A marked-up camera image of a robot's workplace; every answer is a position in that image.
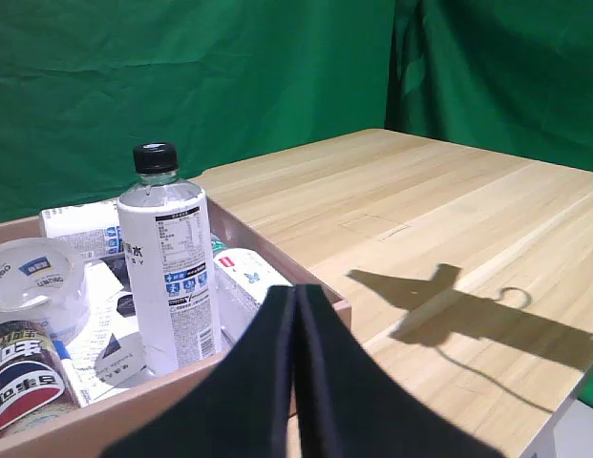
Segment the tape roll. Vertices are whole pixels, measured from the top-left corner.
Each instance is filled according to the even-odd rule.
[[[70,342],[90,317],[84,262],[56,239],[18,239],[0,245],[0,323],[40,323]]]

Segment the snack can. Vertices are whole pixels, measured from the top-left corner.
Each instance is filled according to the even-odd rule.
[[[41,324],[0,324],[0,438],[78,408]]]

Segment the cardboard box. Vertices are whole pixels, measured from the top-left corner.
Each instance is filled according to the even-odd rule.
[[[334,309],[350,326],[349,304],[270,241],[209,201],[213,232],[230,247],[257,251],[292,283],[319,283]],[[0,243],[39,237],[39,219],[0,224]],[[129,389],[105,401],[63,415],[45,425],[0,439],[0,457],[96,457],[108,445],[148,423],[191,391],[222,360],[225,352]]]

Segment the green backdrop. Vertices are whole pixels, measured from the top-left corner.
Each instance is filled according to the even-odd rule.
[[[0,0],[0,220],[385,119],[393,0]]]
[[[593,170],[593,0],[397,0],[394,129]]]

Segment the wooden table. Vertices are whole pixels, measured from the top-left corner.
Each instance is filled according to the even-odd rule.
[[[196,181],[344,295],[355,337],[421,402],[541,458],[593,365],[593,173],[367,130]]]

